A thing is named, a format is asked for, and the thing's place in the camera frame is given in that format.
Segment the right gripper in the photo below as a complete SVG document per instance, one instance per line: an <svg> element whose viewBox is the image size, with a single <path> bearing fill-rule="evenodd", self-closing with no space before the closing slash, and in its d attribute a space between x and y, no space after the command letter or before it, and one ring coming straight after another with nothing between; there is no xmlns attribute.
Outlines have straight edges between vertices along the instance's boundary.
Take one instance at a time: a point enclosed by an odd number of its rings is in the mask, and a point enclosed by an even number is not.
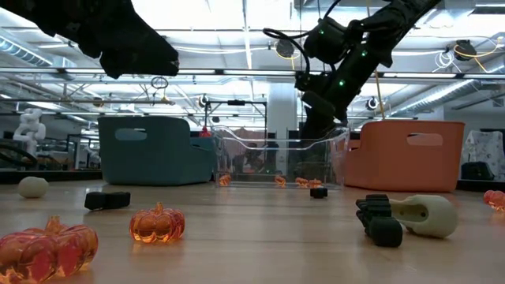
<svg viewBox="0 0 505 284"><path fill-rule="evenodd" d="M306 121L301 128L301 138L323 138L337 127L348 125L346 109L338 110L330 99L324 97L334 76L331 73L309 74L296 72L295 88L302 92Z"/></svg>

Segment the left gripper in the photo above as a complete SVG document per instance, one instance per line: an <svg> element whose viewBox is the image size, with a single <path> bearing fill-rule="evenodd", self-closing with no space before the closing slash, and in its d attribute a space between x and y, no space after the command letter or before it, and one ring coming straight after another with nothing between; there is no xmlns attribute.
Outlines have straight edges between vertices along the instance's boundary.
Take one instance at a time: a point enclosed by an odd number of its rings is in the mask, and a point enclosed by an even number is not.
<svg viewBox="0 0 505 284"><path fill-rule="evenodd" d="M99 62L114 79L126 74L176 76L180 65L178 52L160 35L150 35L136 46L105 50Z"/></svg>

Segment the off-white plastic skull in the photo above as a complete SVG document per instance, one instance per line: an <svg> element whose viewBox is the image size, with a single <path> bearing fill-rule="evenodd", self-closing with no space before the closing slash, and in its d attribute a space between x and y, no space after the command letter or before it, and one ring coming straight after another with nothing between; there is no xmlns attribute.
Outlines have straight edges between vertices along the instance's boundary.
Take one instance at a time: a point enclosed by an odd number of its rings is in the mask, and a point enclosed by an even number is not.
<svg viewBox="0 0 505 284"><path fill-rule="evenodd" d="M390 199L391 213L410 233L446 238L458 227L458 212L448 199L437 195L414 195Z"/></svg>
<svg viewBox="0 0 505 284"><path fill-rule="evenodd" d="M17 186L20 196L27 199L41 198L46 195L48 189L49 183L41 177L25 177Z"/></svg>

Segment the orange plastic bin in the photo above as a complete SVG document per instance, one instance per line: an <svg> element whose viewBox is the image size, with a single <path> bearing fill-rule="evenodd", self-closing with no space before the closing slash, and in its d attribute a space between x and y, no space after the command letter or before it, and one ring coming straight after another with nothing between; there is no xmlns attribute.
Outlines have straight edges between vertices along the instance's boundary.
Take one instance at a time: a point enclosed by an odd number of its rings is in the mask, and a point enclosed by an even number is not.
<svg viewBox="0 0 505 284"><path fill-rule="evenodd" d="M369 122L346 154L345 185L388 192L452 192L464 128L460 121Z"/></svg>

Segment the clear plastic bin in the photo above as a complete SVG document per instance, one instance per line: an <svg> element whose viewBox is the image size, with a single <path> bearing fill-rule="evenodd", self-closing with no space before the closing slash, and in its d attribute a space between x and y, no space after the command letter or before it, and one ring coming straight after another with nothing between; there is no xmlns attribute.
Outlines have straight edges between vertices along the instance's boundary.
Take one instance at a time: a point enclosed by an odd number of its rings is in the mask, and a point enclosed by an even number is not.
<svg viewBox="0 0 505 284"><path fill-rule="evenodd" d="M266 189L299 188L296 178L318 179L324 188L338 189L344 182L344 163L350 131L338 127L321 139L303 140L297 131L254 133L232 130L226 126L212 129L215 143L217 185L225 174L231 176L232 187ZM275 184L275 176L286 179L286 187Z"/></svg>

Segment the teal plastic bin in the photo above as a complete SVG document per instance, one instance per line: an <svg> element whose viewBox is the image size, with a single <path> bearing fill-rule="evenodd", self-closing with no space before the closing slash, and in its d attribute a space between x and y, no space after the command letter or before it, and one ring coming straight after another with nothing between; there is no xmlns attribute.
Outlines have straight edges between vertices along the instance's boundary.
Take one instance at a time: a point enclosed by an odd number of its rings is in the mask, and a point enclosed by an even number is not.
<svg viewBox="0 0 505 284"><path fill-rule="evenodd" d="M163 116L98 118L103 179L111 185L205 183L216 155L211 139L194 140L189 123Z"/></svg>

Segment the white robot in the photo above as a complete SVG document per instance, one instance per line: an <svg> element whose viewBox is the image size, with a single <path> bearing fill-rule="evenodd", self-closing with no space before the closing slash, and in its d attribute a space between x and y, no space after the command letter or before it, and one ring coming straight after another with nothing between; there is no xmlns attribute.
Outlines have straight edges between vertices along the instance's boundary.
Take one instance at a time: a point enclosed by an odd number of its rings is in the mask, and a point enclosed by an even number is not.
<svg viewBox="0 0 505 284"><path fill-rule="evenodd" d="M26 152L36 156L39 140L46 137L46 126L40 122L43 111L39 108L28 108L20 115L20 124L13 134L13 139L26 145Z"/></svg>

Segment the white patterned cloth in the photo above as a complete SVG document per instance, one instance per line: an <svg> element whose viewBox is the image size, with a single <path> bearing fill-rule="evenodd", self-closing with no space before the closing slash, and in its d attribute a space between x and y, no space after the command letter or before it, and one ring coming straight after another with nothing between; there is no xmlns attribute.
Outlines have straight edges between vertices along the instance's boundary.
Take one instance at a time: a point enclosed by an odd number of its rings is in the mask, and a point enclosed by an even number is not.
<svg viewBox="0 0 505 284"><path fill-rule="evenodd" d="M471 130L462 150L462 164L467 162L485 162L495 176L493 181L505 181L503 134L499 131Z"/></svg>

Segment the black gantry frame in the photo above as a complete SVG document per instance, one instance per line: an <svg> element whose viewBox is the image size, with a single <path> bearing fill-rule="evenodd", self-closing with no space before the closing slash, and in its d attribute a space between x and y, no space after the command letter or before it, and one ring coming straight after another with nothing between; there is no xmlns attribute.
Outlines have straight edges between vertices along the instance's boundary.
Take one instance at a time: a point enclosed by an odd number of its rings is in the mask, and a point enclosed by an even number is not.
<svg viewBox="0 0 505 284"><path fill-rule="evenodd" d="M207 100L204 103L204 125L208 124L208 119L210 115L217 110L220 106L226 104L232 107L244 107L245 105L251 105L257 112L264 118L264 131L267 132L267 102L259 102L259 101L247 101L240 99L232 99L232 100ZM261 112L257 105L263 105L265 111Z"/></svg>

